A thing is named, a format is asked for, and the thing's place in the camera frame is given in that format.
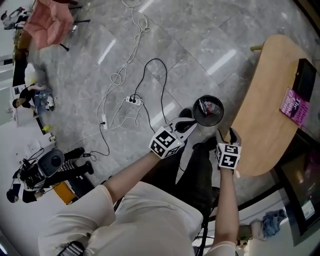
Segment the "black hair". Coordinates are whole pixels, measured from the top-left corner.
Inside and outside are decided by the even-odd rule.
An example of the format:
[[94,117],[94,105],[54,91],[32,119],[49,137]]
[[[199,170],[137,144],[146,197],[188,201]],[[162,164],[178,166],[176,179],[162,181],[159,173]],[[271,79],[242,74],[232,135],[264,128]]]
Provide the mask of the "black hair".
[[6,17],[7,17],[7,11],[5,11],[5,13],[1,15],[1,20],[3,21]]
[[16,202],[16,195],[14,194],[14,191],[11,188],[6,192],[6,198],[8,198],[8,200],[11,203]]
[[13,101],[12,101],[12,106],[16,109],[17,108],[17,98],[16,99],[14,99]]

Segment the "person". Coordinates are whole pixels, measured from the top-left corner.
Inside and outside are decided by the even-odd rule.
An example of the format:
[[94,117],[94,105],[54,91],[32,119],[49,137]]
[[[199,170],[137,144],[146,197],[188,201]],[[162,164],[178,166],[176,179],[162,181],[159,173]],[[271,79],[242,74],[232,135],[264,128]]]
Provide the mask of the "person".
[[12,106],[15,109],[20,106],[32,109],[34,116],[36,116],[43,112],[42,99],[47,101],[46,109],[49,110],[49,106],[52,106],[54,101],[52,91],[45,85],[39,86],[32,84],[21,91],[19,98],[13,100]]
[[[83,147],[76,148],[68,153],[64,154],[64,162],[66,163],[72,159],[78,159],[85,152]],[[20,169],[13,175],[13,181],[11,188],[7,191],[6,197],[11,203],[17,202],[22,199],[24,203],[31,203],[38,200],[46,192],[44,189],[49,188],[52,185],[59,184],[63,181],[82,176],[85,173],[92,175],[94,170],[89,161],[85,162],[84,165],[71,168],[64,171],[57,171],[51,177],[44,178],[35,164],[30,169],[22,173]],[[37,185],[30,185],[29,180],[33,183],[36,181]]]
[[18,23],[26,22],[28,19],[27,12],[24,15],[20,15],[25,9],[19,7],[15,11],[13,11],[9,16],[7,15],[7,11],[1,15],[1,20],[5,30],[12,30],[18,28]]
[[[190,109],[179,117],[191,117]],[[40,232],[40,255],[64,255],[76,241],[86,256],[194,256],[192,241],[212,208],[209,156],[216,145],[215,136],[195,144],[177,184],[184,148],[161,160],[147,153],[56,214]],[[221,168],[214,242],[207,256],[234,256],[238,229],[233,171]]]

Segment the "blue cloth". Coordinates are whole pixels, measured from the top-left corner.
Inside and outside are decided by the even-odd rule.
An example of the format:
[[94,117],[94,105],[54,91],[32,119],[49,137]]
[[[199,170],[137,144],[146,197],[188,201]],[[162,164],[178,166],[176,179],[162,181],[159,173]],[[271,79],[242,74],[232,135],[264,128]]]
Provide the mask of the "blue cloth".
[[267,238],[274,236],[280,230],[280,222],[286,218],[283,209],[268,212],[262,219],[262,232]]
[[36,111],[38,115],[43,113],[46,110],[45,105],[47,104],[47,98],[49,95],[52,94],[52,91],[47,88],[44,90],[36,90],[34,93],[34,106],[36,107]]

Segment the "white t-shirt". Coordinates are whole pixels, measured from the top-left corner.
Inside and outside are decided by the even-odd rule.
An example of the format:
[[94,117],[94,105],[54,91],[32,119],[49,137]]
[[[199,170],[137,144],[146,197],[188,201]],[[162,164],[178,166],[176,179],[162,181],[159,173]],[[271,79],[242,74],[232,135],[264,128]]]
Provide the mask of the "white t-shirt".
[[[56,256],[71,241],[85,245],[85,256],[194,256],[192,241],[203,217],[165,191],[139,182],[116,211],[103,185],[58,213],[40,234],[39,252]],[[207,256],[234,256],[235,244],[223,242]]]

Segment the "chair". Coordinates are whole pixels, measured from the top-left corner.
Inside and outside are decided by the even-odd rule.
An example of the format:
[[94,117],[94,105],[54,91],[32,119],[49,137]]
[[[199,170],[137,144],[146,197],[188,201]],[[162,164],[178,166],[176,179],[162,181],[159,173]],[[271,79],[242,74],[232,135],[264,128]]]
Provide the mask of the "chair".
[[37,0],[23,30],[32,36],[38,50],[50,45],[61,45],[68,51],[69,48],[65,47],[62,42],[73,24],[89,21],[89,19],[74,21],[66,3]]

